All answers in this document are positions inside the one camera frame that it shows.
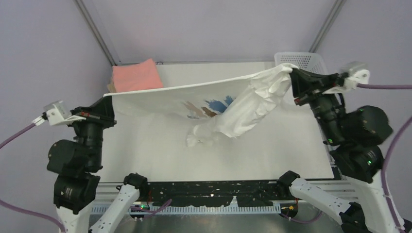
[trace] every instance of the pink cloth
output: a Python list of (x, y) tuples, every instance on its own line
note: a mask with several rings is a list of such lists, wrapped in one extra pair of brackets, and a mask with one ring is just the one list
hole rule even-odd
[(131, 66), (113, 66), (112, 78), (116, 92), (140, 91), (163, 87), (156, 64), (152, 59)]

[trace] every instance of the white wall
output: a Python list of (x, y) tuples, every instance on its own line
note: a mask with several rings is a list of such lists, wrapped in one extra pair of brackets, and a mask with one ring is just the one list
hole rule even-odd
[[(71, 0), (0, 1), (0, 141), (65, 100), (88, 106), (105, 92), (111, 68)], [(56, 216), (56, 175), (46, 170), (53, 142), (72, 129), (43, 124), (0, 151), (0, 198)], [(50, 222), (0, 207), (0, 232), (57, 232)]]
[[(318, 50), (330, 73), (345, 63), (369, 64), (371, 84), (412, 84), (412, 1), (348, 1)], [(360, 89), (345, 95), (350, 110), (363, 105), (382, 108), (397, 132), (412, 115), (411, 91)], [(392, 140), (381, 149), (384, 154)], [(388, 182), (403, 218), (412, 219), (412, 129), (405, 132), (388, 168)]]

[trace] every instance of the gray floor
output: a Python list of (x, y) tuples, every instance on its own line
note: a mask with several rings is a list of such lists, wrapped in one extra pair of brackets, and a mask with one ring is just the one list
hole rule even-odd
[[(312, 206), (299, 204), (296, 219), (309, 220), (317, 214)], [(92, 216), (93, 224), (100, 216)], [(342, 233), (340, 226), (323, 215), (318, 221), (301, 225), (279, 215), (186, 215), (154, 216), (144, 221), (125, 217), (116, 233)]]

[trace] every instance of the white cloth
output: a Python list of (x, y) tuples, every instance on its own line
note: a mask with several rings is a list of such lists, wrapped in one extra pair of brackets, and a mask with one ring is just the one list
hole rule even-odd
[(284, 63), (250, 75), (249, 85), (222, 114), (193, 127), (187, 146), (212, 144), (222, 134), (234, 138), (251, 130), (282, 101), (291, 86), (292, 68), (297, 67)]

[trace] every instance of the white plastic basket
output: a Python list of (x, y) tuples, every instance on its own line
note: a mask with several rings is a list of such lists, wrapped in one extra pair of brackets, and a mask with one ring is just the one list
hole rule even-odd
[(328, 74), (323, 58), (311, 52), (278, 52), (275, 54), (275, 65), (292, 63), (301, 69), (316, 73)]

